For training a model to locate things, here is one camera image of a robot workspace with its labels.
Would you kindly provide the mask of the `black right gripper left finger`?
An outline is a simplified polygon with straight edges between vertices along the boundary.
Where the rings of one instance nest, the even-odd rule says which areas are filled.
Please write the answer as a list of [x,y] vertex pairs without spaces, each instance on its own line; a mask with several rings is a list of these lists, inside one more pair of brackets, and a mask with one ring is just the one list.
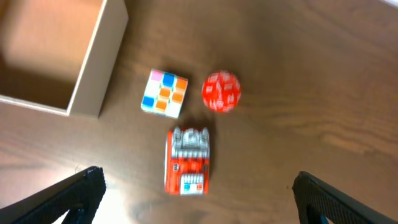
[[1,224],[91,223],[106,191],[101,167],[91,166],[1,209]]

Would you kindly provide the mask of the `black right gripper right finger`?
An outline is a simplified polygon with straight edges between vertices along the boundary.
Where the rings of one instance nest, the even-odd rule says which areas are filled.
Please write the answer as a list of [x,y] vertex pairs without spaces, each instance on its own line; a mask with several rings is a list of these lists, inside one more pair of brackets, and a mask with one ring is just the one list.
[[397,224],[305,171],[298,173],[292,190],[301,224]]

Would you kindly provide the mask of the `red toy fire truck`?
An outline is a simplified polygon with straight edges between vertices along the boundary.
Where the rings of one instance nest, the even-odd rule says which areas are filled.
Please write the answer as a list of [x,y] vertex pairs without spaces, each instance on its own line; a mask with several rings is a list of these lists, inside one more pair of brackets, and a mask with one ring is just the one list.
[[170,130],[165,142],[165,191],[170,195],[206,195],[209,179],[208,129],[176,127]]

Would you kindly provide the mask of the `colourful puzzle cube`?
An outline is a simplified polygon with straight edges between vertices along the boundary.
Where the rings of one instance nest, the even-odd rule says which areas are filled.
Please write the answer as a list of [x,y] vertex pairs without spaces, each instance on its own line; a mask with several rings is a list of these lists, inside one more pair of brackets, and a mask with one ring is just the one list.
[[152,69],[141,101],[147,113],[178,119],[188,80],[173,73]]

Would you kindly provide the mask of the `red ball with white numbers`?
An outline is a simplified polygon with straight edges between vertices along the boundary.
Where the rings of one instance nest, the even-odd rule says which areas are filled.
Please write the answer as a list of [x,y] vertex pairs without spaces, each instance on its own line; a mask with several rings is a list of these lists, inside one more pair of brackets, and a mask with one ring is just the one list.
[[234,109],[242,94],[237,76],[227,70],[212,73],[203,83],[201,96],[204,104],[212,111],[228,113]]

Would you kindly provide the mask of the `white cardboard box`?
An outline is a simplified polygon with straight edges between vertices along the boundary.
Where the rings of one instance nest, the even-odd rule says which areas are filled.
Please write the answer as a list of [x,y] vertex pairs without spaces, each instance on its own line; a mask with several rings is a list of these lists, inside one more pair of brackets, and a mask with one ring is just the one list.
[[98,116],[128,20],[124,0],[1,0],[1,101]]

